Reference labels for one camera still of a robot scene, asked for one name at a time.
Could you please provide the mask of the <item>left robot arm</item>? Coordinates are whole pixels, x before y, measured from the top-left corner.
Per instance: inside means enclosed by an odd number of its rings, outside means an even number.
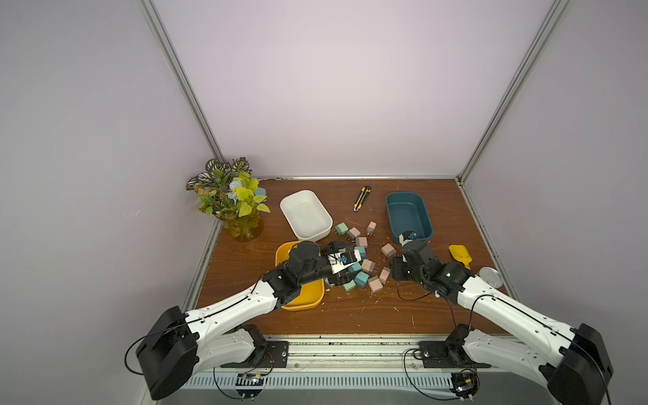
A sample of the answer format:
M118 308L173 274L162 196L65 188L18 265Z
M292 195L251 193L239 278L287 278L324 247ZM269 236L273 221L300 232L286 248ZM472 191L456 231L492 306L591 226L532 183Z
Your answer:
M288 305L304 285L334 279L362 260L346 242L320 247L302 241L249 288L188 312L178 306L166 310L132 346L151 399L167 398L201 371L259 361L266 341L246 322Z

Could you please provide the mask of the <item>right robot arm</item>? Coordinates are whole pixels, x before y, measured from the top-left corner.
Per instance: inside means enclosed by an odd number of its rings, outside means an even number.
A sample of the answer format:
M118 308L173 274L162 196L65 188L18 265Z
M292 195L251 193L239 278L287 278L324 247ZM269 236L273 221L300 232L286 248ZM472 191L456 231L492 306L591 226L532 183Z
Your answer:
M471 323L457 327L461 351L474 363L488 364L545 387L561 404L611 403L614 375L600 332L572 327L503 295L458 263L442 263L426 241L400 238L402 254L391 268L437 298L446 299L506 330L517 340L497 339Z

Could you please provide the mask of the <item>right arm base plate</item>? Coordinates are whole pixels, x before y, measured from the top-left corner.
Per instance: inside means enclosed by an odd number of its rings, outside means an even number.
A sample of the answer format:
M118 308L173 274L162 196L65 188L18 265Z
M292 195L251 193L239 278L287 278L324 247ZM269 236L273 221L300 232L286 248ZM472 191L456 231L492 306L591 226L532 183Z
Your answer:
M488 369L490 364L471 360L461 346L441 341L418 343L413 357L423 362L425 368Z

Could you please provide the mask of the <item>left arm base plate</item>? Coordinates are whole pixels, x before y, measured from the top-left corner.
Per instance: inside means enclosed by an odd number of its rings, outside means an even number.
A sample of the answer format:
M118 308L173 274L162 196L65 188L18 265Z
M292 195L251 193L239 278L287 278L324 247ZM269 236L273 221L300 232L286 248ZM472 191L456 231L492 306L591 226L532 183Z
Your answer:
M288 362L290 343L270 341L261 348L254 349L251 355L239 363L223 364L221 369L285 368Z

